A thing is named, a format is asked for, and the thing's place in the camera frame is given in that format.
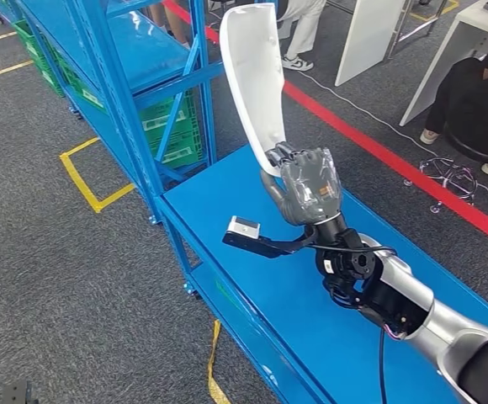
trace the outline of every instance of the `silver arm segment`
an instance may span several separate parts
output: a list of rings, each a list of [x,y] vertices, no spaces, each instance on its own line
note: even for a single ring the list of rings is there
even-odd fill
[[[360,237],[369,246],[379,246],[371,237]],[[460,402],[479,404],[458,381],[474,355],[488,343],[488,327],[434,299],[432,290],[415,278],[409,266],[390,252],[376,254],[384,265],[381,281],[427,311],[420,327],[403,340],[427,358],[452,386]]]

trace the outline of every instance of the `blue shelf surface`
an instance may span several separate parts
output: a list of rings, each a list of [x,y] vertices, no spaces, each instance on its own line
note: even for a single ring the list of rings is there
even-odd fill
[[[0,1],[0,17],[5,19],[8,24],[15,23],[17,19],[12,10]]]
[[[253,153],[246,146],[168,191],[162,210],[174,212],[174,225],[189,232],[196,244],[214,258],[215,270],[205,273],[207,268],[202,266],[191,272],[191,277],[199,290],[206,291],[203,298],[267,382],[270,376],[265,377],[258,365],[262,353],[239,339],[238,329],[245,326],[242,322],[262,336],[265,346],[276,348],[287,367],[294,370],[295,380],[305,380],[302,383],[316,401],[380,402],[379,329],[357,312],[332,302],[315,268],[313,251],[268,259],[222,243],[232,215],[260,222],[261,233],[273,239],[292,240],[301,234],[301,228],[290,226],[281,217],[258,173]],[[415,276],[433,289],[437,299],[488,325],[488,303],[393,227],[346,191],[342,210],[349,226],[396,248]],[[197,253],[203,262],[209,261],[205,252]],[[221,288],[213,288],[213,283],[225,285],[226,291],[216,295],[215,290]],[[226,297],[225,303],[220,302],[220,295]],[[254,319],[242,320],[230,306],[240,313],[254,313]],[[366,375],[366,384],[354,375]],[[407,343],[386,341],[385,379],[388,402],[393,404],[458,402],[433,367]],[[280,384],[276,389],[283,401],[300,402],[289,400],[292,393],[279,391]]]
[[[75,71],[98,88],[63,0],[18,3]],[[189,54],[187,48],[139,12],[119,15],[107,22],[132,93],[141,93],[181,74]]]

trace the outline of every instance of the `chair base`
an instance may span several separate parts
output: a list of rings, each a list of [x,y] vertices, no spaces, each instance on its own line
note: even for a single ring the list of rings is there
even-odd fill
[[[449,189],[456,194],[459,199],[473,205],[473,197],[478,189],[478,181],[473,177],[470,168],[460,166],[454,160],[447,157],[433,157],[420,163],[420,172],[427,177],[440,182],[443,188]],[[403,182],[409,187],[411,181],[406,179]],[[431,205],[432,213],[438,213],[442,207],[442,201]]]

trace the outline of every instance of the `transparent plastic wrap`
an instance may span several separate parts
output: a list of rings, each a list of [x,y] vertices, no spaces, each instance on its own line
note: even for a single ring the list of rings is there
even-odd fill
[[[280,165],[286,185],[284,210],[294,224],[316,224],[339,214],[341,184],[329,149],[298,151]]]

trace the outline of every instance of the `gray carpet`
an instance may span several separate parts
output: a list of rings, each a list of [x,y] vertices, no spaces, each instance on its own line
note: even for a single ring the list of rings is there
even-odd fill
[[[312,53],[318,63],[313,74],[327,85],[333,84],[348,27],[337,13],[325,12]],[[336,22],[333,30],[329,19]],[[399,121],[449,19],[340,92]],[[10,28],[0,26],[5,32]],[[0,66],[24,58],[17,40],[0,42]],[[304,77],[286,77],[408,161],[424,157]],[[409,85],[402,88],[402,77]],[[219,154],[243,145],[225,78],[213,81],[213,98]],[[487,236],[448,210],[431,215],[430,197],[403,186],[397,174],[292,100],[283,103],[291,141],[330,147],[349,191],[488,300]],[[407,128],[412,136],[418,131],[417,124]],[[148,224],[135,191],[95,214],[58,159],[93,135],[33,66],[0,76],[0,394],[4,383],[27,377],[42,404],[212,402],[206,361],[213,317],[183,292],[164,231]],[[73,160],[100,198],[126,183],[100,144]],[[488,211],[485,196],[478,203]],[[232,402],[276,402],[227,334],[215,372]]]

